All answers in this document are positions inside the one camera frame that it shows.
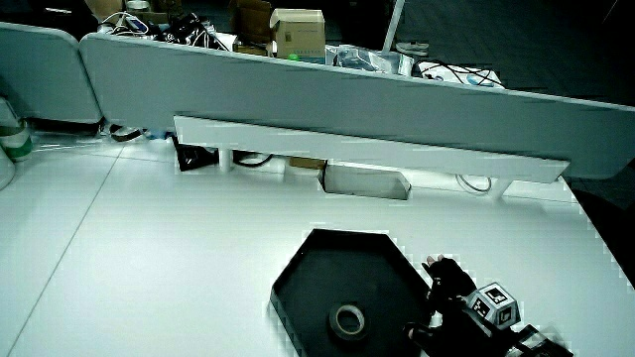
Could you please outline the person's right hand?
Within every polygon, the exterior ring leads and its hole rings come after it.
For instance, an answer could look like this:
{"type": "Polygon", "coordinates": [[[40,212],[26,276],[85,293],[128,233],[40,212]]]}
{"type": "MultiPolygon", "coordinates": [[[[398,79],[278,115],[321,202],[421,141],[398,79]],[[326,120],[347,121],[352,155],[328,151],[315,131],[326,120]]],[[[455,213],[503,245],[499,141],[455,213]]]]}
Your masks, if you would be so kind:
{"type": "Polygon", "coordinates": [[[432,278],[425,300],[442,316],[442,324],[429,327],[408,322],[403,333],[417,347],[432,357],[499,357],[506,356],[516,333],[496,331],[488,336],[466,313],[464,298],[476,291],[471,277],[452,258],[428,256],[422,267],[432,278]]]}

